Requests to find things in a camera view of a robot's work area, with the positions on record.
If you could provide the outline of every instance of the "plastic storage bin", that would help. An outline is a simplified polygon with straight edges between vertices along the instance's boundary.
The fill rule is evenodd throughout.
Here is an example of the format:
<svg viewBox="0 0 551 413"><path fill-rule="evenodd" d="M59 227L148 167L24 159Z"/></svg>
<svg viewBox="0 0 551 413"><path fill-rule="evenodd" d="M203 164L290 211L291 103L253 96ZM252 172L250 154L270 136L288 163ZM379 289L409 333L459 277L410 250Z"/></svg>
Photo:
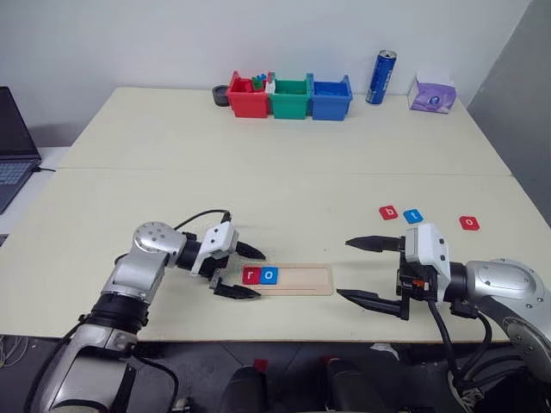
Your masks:
<svg viewBox="0 0 551 413"><path fill-rule="evenodd" d="M261 90L254 90L250 79L240 77L235 71L226 96L235 115L239 118L267 118L269 111L266 81Z"/></svg>
<svg viewBox="0 0 551 413"><path fill-rule="evenodd" d="M315 120L344 120L352 100L348 76L340 82L314 82L312 117Z"/></svg>
<svg viewBox="0 0 551 413"><path fill-rule="evenodd" d="M277 119L305 119L312 98L312 78L308 73L304 80L278 80L272 73L267 84L269 102Z"/></svg>

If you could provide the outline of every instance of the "purple tissue box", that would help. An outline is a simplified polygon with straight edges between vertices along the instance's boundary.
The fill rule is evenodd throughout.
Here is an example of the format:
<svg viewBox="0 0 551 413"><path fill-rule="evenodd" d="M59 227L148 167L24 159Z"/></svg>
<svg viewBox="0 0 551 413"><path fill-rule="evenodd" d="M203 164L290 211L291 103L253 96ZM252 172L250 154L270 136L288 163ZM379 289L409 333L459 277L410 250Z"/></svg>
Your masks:
<svg viewBox="0 0 551 413"><path fill-rule="evenodd" d="M428 83L421 81L418 76L413 82L407 100L410 109L447 114L454 105L455 97L453 82Z"/></svg>

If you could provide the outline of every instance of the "white table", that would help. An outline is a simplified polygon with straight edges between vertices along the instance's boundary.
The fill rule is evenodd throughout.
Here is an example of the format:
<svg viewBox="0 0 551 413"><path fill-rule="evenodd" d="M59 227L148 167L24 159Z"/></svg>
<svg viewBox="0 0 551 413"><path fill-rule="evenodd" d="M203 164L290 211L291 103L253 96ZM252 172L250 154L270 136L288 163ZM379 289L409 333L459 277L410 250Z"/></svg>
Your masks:
<svg viewBox="0 0 551 413"><path fill-rule="evenodd" d="M191 175L167 170L61 170L0 249L3 299L0 331L62 336L90 311L113 259L131 245L134 228L149 220L175 224L193 213L228 207L241 239L272 262L328 263L334 284L392 298L398 255L352 249L352 237L399 236L406 222L383 221L378 208L416 207L435 222L454 261L502 256L526 262L551 286L551 231L509 176L413 176L218 171ZM464 231L461 215L480 231ZM202 235L215 218L191 225ZM225 272L238 280L245 260ZM212 294L203 279L170 269L150 308L145 340L331 340L438 342L425 303L412 303L409 322L364 311L337 294L262 297L243 302ZM480 323L443 310L452 338L479 340ZM494 337L504 339L499 328Z"/></svg>
<svg viewBox="0 0 551 413"><path fill-rule="evenodd" d="M208 90L120 88L62 168L509 175L461 102L450 114L354 96L342 122L235 118Z"/></svg>
<svg viewBox="0 0 551 413"><path fill-rule="evenodd" d="M40 157L42 157L41 168L57 169L59 161L67 151L69 151L69 146L38 148ZM36 200L48 181L50 181L53 174L55 172L43 170L33 173L28 178L23 188L10 202L3 214L0 215L0 234L11 233L28 207Z"/></svg>

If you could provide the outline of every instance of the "blue bin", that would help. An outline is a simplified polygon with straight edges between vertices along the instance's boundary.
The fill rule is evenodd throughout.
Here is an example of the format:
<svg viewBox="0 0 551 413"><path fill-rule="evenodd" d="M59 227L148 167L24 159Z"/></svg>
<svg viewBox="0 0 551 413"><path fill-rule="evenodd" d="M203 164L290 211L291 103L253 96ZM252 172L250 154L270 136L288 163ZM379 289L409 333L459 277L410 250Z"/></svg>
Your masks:
<svg viewBox="0 0 551 413"><path fill-rule="evenodd" d="M315 120L344 120L352 92L348 76L340 82L315 82L312 85L312 118Z"/></svg>

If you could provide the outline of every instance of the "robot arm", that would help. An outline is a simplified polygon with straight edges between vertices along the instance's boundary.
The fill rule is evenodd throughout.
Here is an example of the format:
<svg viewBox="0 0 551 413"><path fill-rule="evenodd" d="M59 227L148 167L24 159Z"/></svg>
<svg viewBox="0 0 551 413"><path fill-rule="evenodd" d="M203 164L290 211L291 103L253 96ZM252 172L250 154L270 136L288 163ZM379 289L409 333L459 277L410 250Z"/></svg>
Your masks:
<svg viewBox="0 0 551 413"><path fill-rule="evenodd" d="M203 243L193 234L180 233L160 222L138 227L132 248L116 262L91 313L81 316L72 331L74 335L42 392L40 413L68 411L64 410L68 406L87 406L90 410L86 411L102 413L126 411L135 371L124 359L132 354L137 333L147 325L147 310L164 268L178 266L194 276L212 279L215 294L235 299L258 297L260 294L248 288L224 285L220 278L220 269L236 249L263 257L238 242L238 233L229 221L209 229ZM33 395L28 398L27 411Z"/></svg>
<svg viewBox="0 0 551 413"><path fill-rule="evenodd" d="M348 245L362 250L400 253L396 293L400 300L376 293L337 290L369 310L409 319L409 299L451 303L452 314L493 319L510 338L529 370L551 383L551 294L542 279L520 262L449 261L447 242L433 224L408 229L405 237L359 237Z"/></svg>

